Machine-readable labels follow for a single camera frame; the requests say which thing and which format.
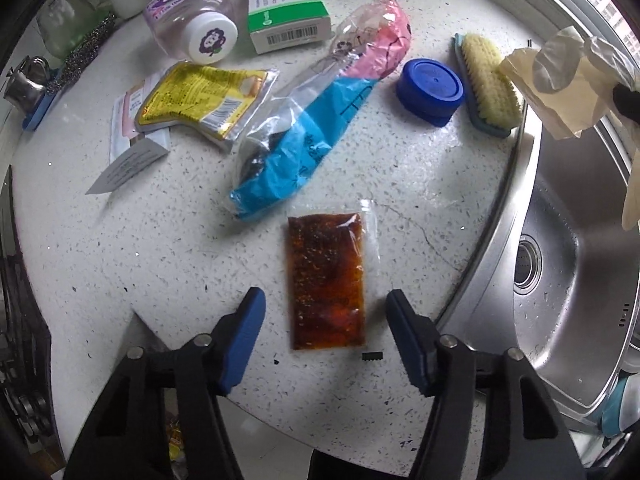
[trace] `white jar lid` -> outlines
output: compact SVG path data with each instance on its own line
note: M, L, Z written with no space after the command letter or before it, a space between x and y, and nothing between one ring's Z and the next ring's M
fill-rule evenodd
M238 28L220 12L206 12L193 18L182 35L182 50L194 63L220 61L238 40Z

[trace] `white cardboard box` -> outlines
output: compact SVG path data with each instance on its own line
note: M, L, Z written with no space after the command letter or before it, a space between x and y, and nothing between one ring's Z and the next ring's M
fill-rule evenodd
M248 27L258 54L332 36L322 0L249 0Z

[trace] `brown sauce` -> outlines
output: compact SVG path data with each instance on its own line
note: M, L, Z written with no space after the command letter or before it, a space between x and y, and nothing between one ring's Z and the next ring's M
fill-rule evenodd
M293 348L364 345L360 215L289 218L288 256Z

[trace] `small black object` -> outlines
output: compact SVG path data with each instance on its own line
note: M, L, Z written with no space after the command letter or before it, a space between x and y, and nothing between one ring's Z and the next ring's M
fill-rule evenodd
M613 102L622 115L640 124L640 92L633 92L618 84L613 89Z
M382 359L382 352L363 352L362 360L363 361L380 361Z

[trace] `blue plastic lid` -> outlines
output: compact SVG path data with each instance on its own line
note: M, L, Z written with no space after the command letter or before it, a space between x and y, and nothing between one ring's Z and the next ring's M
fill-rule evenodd
M456 73L434 59L407 62L396 92L405 108L436 126L447 124L465 98Z

